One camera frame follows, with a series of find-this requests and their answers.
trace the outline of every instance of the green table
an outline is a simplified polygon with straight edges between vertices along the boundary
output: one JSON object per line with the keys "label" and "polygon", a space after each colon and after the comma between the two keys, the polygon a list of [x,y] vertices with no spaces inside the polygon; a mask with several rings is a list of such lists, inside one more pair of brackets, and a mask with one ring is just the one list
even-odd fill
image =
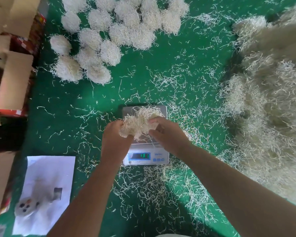
{"label": "green table", "polygon": [[[100,139],[106,123],[120,118],[121,109],[126,105],[165,104],[170,111],[170,119],[177,120],[196,134],[201,133],[198,144],[202,143],[215,155],[227,149],[224,140],[229,132],[219,119],[217,108],[222,100],[216,95],[219,81],[234,63],[231,41],[235,36],[231,32],[231,24],[251,15],[272,17],[285,7],[296,4],[296,0],[185,0],[190,3],[190,17],[199,18],[184,18],[178,36],[157,33],[156,44],[148,51],[123,47],[124,56],[120,64],[109,67],[112,82],[101,86],[87,79],[79,81],[79,84],[62,83],[48,72],[56,58],[48,37],[55,33],[68,36],[60,23],[61,0],[50,1],[40,67],[30,102],[28,131],[22,154],[14,163],[16,178],[12,204],[10,210],[0,216],[0,224],[7,225],[5,236],[12,233],[13,211],[23,187],[26,156],[76,156],[71,194],[74,198],[99,160]],[[163,3],[164,0],[159,0],[160,6],[164,6]],[[80,16],[83,26],[87,26],[85,14]],[[72,35],[71,44],[72,54],[76,54],[79,49],[77,35]],[[144,167],[127,171],[142,174]],[[171,182],[167,184],[167,188],[176,194],[183,191],[175,190],[177,186]],[[153,205],[138,207],[141,202],[134,190],[124,195],[125,206],[133,206],[127,211],[121,207],[121,199],[111,193],[100,236],[152,237],[162,230],[165,230],[164,234],[175,232],[190,236],[202,233],[237,235],[216,204],[208,206],[212,219],[196,221],[191,215],[193,208],[185,207],[189,198],[173,196],[174,204],[165,204],[156,213]],[[131,218],[127,218],[128,211],[133,213]]]}

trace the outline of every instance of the sheet of paper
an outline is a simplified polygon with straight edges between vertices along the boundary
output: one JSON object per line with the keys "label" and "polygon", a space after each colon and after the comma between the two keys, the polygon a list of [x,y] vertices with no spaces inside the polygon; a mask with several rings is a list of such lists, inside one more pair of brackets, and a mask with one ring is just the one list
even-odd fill
{"label": "sheet of paper", "polygon": [[61,198],[48,204],[45,212],[33,213],[25,224],[22,217],[15,218],[13,235],[46,235],[65,211],[70,201],[75,156],[28,156],[27,171],[20,199],[52,199],[55,188]]}

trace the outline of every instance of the green surface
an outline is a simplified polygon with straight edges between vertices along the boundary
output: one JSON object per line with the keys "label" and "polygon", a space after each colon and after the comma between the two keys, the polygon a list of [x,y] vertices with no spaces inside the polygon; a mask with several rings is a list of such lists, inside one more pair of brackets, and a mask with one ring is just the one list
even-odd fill
{"label": "green surface", "polygon": [[[62,83],[46,71],[56,58],[50,49],[48,36],[54,33],[67,35],[60,24],[63,12],[61,1],[50,1],[46,38],[30,102],[28,131],[22,155],[14,164],[17,178],[12,204],[10,210],[0,216],[0,224],[7,225],[5,236],[10,236],[12,233],[13,209],[22,191],[27,165],[26,156],[76,156],[71,198],[75,197],[87,181],[92,164],[96,164],[99,160],[101,146],[99,139],[102,138],[102,131],[107,121],[120,118],[121,109],[126,104],[148,102],[169,105],[174,101],[175,105],[181,108],[181,112],[170,107],[171,119],[178,120],[185,127],[198,129],[202,133],[200,140],[203,147],[213,154],[218,155],[226,149],[224,140],[228,132],[215,111],[221,103],[221,100],[217,100],[215,96],[219,80],[223,77],[224,70],[228,68],[234,51],[231,41],[235,40],[235,36],[231,33],[231,24],[239,18],[250,15],[271,16],[296,3],[296,0],[185,0],[191,3],[190,16],[207,13],[217,18],[217,21],[206,24],[197,19],[184,18],[179,36],[158,33],[156,45],[149,51],[122,48],[124,56],[120,64],[109,67],[113,77],[112,82],[101,86],[92,84],[86,79],[81,80],[79,84]],[[83,23],[86,23],[84,14],[81,16]],[[79,48],[76,35],[72,36],[71,44],[72,54],[76,54]],[[157,73],[160,73],[160,76],[176,79],[178,84],[160,83],[156,87],[154,84],[156,79],[154,83],[152,81]],[[202,115],[198,112],[197,118],[186,119],[186,115],[195,114],[197,108],[202,111]],[[133,167],[131,171],[142,173],[143,167]],[[167,187],[170,190],[174,188],[171,183]],[[191,236],[199,232],[201,235],[203,227],[199,226],[195,230],[195,226],[192,225],[193,219],[189,212],[193,211],[193,208],[185,207],[188,198],[174,195],[174,201],[179,208],[165,205],[162,206],[162,213],[156,213],[153,205],[138,207],[140,201],[135,191],[129,191],[127,196],[125,204],[133,206],[134,215],[129,219],[123,218],[121,213],[125,210],[121,209],[121,200],[111,193],[100,236],[150,237],[158,235],[157,230],[164,229],[166,230],[164,234],[174,231]],[[205,232],[212,236],[216,236],[216,232],[223,236],[234,236],[236,231],[217,210],[218,207],[213,205],[209,208],[215,221],[198,220],[205,222]],[[158,218],[160,215],[166,217],[165,221]]]}

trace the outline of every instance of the person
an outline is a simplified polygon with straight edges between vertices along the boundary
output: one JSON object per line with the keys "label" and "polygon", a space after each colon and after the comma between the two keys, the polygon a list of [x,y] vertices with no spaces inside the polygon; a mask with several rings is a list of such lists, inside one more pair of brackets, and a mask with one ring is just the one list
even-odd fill
{"label": "person", "polygon": [[[296,236],[295,205],[194,146],[177,123],[163,117],[150,122],[158,127],[149,134],[192,169],[242,237]],[[98,236],[115,176],[134,139],[119,135],[122,124],[106,126],[99,165],[48,237]]]}

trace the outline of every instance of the digital scale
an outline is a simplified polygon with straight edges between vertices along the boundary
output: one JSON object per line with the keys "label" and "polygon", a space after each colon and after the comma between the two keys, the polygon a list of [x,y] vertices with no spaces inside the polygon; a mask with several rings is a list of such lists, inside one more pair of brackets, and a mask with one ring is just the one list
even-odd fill
{"label": "digital scale", "polygon": [[[165,105],[153,105],[159,108],[161,113],[167,117]],[[133,116],[141,106],[124,107],[123,118],[127,115]],[[160,165],[169,163],[169,152],[167,152],[155,139],[141,135],[140,140],[131,144],[130,149],[123,160],[124,165]]]}

